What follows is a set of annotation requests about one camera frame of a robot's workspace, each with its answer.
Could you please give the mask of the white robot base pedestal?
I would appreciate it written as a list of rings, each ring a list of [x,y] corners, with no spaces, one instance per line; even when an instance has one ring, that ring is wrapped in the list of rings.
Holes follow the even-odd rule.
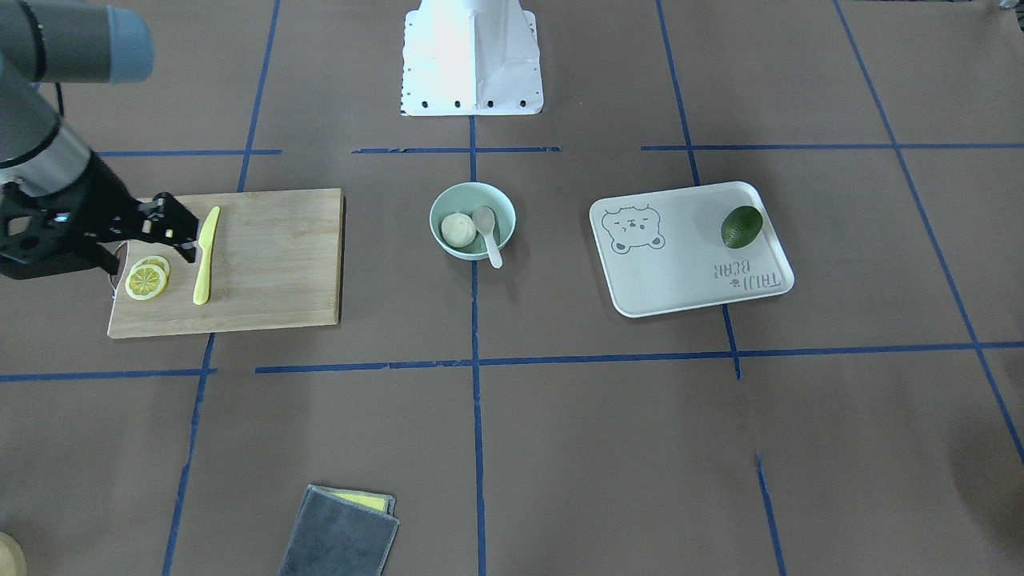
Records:
[[[406,12],[402,57],[406,116],[544,109],[537,19],[518,1],[422,1]]]

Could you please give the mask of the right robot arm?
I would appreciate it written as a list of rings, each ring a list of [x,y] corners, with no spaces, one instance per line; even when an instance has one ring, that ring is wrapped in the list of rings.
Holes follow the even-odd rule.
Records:
[[[66,119],[66,84],[147,80],[156,43],[138,12],[84,1],[1,4],[1,269],[41,278],[117,273],[106,244],[135,240],[195,260],[197,216],[172,194],[140,201]]]

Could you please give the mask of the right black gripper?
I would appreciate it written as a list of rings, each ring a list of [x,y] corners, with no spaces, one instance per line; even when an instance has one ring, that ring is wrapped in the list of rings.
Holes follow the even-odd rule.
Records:
[[[68,190],[56,194],[50,207],[69,213],[58,227],[56,249],[42,259],[44,273],[74,273],[100,269],[118,272],[117,259],[105,248],[110,242],[140,240],[172,248],[190,265],[200,220],[172,194],[161,192],[151,200],[151,224],[142,204],[97,154],[92,154],[84,174]]]

